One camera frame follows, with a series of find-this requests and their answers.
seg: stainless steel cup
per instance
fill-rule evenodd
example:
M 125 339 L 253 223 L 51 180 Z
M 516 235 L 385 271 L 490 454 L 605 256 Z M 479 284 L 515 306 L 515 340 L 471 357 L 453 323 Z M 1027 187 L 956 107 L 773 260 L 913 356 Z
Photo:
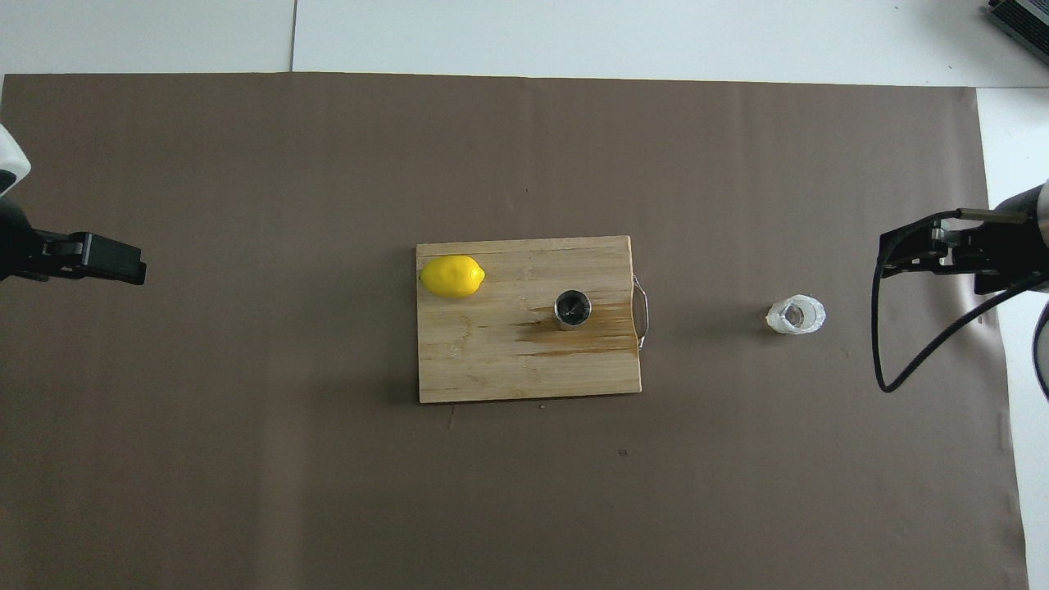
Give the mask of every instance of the stainless steel cup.
M 571 290 L 554 301 L 554 321 L 559 330 L 575 330 L 590 317 L 593 305 L 585 293 Z

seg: white surface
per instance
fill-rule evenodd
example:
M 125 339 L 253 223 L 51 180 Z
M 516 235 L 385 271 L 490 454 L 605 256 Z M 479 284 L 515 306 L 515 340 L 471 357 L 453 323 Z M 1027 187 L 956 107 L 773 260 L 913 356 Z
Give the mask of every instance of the white surface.
M 1049 89 L 980 89 L 980 132 L 991 205 L 1049 177 Z M 1031 360 L 1034 323 L 1049 295 L 1024 293 L 999 308 L 1009 371 L 1009 413 L 1032 590 L 1049 588 L 1049 403 Z
M 295 71 L 1049 86 L 984 0 L 299 0 Z
M 1049 87 L 984 0 L 299 0 L 297 70 Z M 294 0 L 0 0 L 3 73 L 280 71 Z M 992 203 L 1049 176 L 1049 89 L 980 90 Z M 1030 588 L 1049 590 L 1049 403 L 1000 310 Z
M 286 71 L 293 0 L 0 0 L 0 73 Z

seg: wooden cutting board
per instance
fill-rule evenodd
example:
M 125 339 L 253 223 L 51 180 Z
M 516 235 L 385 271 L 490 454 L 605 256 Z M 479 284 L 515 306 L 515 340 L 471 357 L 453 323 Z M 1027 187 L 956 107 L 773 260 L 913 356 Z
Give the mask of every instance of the wooden cutting board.
M 472 256 L 485 281 L 469 297 L 437 297 L 416 280 L 419 400 L 507 400 L 641 391 L 629 236 L 421 244 L 431 259 Z M 554 300 L 585 293 L 590 319 L 554 322 Z

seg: black cable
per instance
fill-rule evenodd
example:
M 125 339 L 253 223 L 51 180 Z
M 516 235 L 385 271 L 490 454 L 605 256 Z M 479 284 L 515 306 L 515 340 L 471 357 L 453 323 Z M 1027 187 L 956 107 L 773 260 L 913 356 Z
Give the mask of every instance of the black cable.
M 1002 291 L 998 295 L 987 299 L 983 303 L 980 303 L 976 308 L 971 309 L 963 315 L 962 317 L 955 320 L 950 325 L 945 328 L 936 338 L 934 338 L 925 347 L 918 353 L 915 358 L 907 363 L 907 365 L 900 372 L 899 376 L 893 380 L 892 383 L 885 384 L 885 378 L 882 375 L 881 368 L 881 351 L 878 346 L 878 296 L 879 289 L 881 286 L 881 275 L 885 271 L 885 265 L 889 262 L 889 257 L 892 255 L 893 251 L 905 239 L 907 236 L 914 234 L 916 231 L 921 230 L 927 226 L 930 226 L 933 222 L 940 219 L 952 219 L 959 217 L 961 211 L 958 209 L 954 211 L 943 211 L 941 213 L 935 213 L 923 217 L 913 224 L 906 225 L 900 228 L 885 244 L 881 252 L 878 255 L 878 262 L 874 268 L 874 280 L 871 286 L 871 352 L 874 356 L 874 375 L 878 380 L 878 386 L 881 387 L 882 392 L 886 394 L 895 392 L 903 382 L 911 377 L 911 374 L 925 362 L 925 359 L 929 357 L 940 344 L 942 344 L 947 338 L 952 336 L 956 332 L 962 329 L 966 323 L 972 321 L 980 315 L 984 314 L 988 310 L 994 308 L 999 303 L 1015 297 L 1020 293 L 1031 289 L 1042 282 L 1045 282 L 1046 277 L 1041 272 L 1032 273 L 1031 276 L 1021 280 L 1016 285 Z

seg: yellow lemon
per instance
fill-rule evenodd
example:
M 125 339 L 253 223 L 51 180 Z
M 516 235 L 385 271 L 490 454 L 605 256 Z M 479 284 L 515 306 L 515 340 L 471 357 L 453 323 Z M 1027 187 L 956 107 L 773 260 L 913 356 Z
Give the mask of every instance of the yellow lemon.
M 473 295 L 485 280 L 485 269 L 469 256 L 455 254 L 434 258 L 423 267 L 419 280 L 427 291 L 441 297 Z

